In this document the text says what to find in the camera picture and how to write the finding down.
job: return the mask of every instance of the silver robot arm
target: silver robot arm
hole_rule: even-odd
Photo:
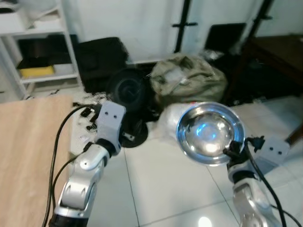
[[[120,128],[125,107],[106,101],[97,119],[95,143],[85,147],[74,161],[49,226],[85,227],[90,217],[100,181],[109,159],[121,150]]]
[[[255,138],[258,148],[250,152],[265,175],[282,164],[289,151],[289,144],[281,139]],[[250,160],[243,153],[233,157],[228,164],[228,176],[233,186],[233,202],[240,215],[241,227],[281,227],[257,173]]]

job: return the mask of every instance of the black cable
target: black cable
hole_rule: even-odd
[[[254,167],[254,169],[256,170],[257,174],[259,175],[260,179],[264,182],[265,186],[268,188],[268,190],[270,191],[270,193],[272,194],[272,196],[274,197],[274,200],[276,202],[277,205],[277,209],[279,211],[280,214],[280,218],[281,218],[281,222],[282,222],[282,227],[286,227],[286,221],[285,221],[285,217],[284,217],[284,213],[283,213],[283,209],[280,203],[279,198],[277,197],[275,191],[273,190],[273,188],[270,186],[270,184],[268,183],[268,181],[266,180],[265,176],[263,175],[263,173],[261,172],[261,170],[259,169],[256,161],[254,160],[254,158],[252,157],[250,150],[248,149],[248,142],[252,143],[254,142],[253,138],[246,138],[244,141],[244,149],[250,159],[250,162],[252,164],[252,166]]]
[[[274,205],[271,205],[272,208],[275,208],[275,209],[278,209],[278,207],[274,206]],[[292,216],[290,213],[288,213],[287,211],[283,211],[288,217],[290,217],[296,224],[298,227],[302,227],[302,225],[300,224],[300,222],[298,222],[298,220]]]
[[[73,158],[71,158],[70,160],[68,160],[68,161],[61,167],[61,169],[59,170],[59,172],[57,173],[57,175],[56,175],[56,177],[55,177],[55,179],[54,179],[54,181],[53,181],[53,188],[52,188],[53,210],[55,210],[55,208],[56,208],[55,187],[56,187],[57,180],[58,180],[60,174],[62,173],[62,171],[65,169],[65,167],[66,167],[69,163],[73,162],[78,156],[79,156],[79,155],[77,155],[76,157],[73,157]]]
[[[61,133],[61,131],[62,131],[63,126],[65,125],[65,123],[68,121],[68,119],[75,112],[77,112],[79,109],[82,109],[82,108],[85,108],[85,107],[89,107],[89,106],[92,107],[93,105],[81,105],[81,106],[77,107],[76,109],[72,110],[65,117],[65,119],[61,123],[60,128],[59,128],[59,130],[57,132],[56,140],[55,140],[55,145],[54,145],[54,148],[53,148],[53,158],[52,158],[52,163],[51,163],[51,169],[50,169],[50,174],[49,174],[47,206],[46,206],[46,211],[45,211],[45,216],[44,216],[42,227],[46,227],[47,221],[48,221],[49,212],[50,212],[50,209],[51,209],[52,188],[53,188],[53,171],[54,171],[54,166],[55,166],[55,161],[56,161],[56,155],[57,155],[57,149],[58,149],[58,142],[59,142],[60,133]]]

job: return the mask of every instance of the yellow object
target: yellow object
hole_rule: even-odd
[[[42,77],[42,76],[47,76],[47,75],[53,75],[54,69],[53,69],[53,66],[20,69],[20,73],[23,78]]]

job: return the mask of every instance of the white wall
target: white wall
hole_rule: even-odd
[[[134,62],[156,61],[173,52],[183,0],[67,0],[68,24],[81,41],[118,36]],[[263,0],[193,0],[182,51],[198,53],[214,24],[247,22],[246,34]],[[258,35],[303,33],[303,0],[276,0],[272,21]]]

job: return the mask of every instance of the stainless steel bowl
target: stainless steel bowl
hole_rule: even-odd
[[[245,130],[237,114],[215,102],[197,104],[187,110],[177,125],[177,140],[184,153],[208,166],[229,161],[223,153],[231,141],[244,143]]]

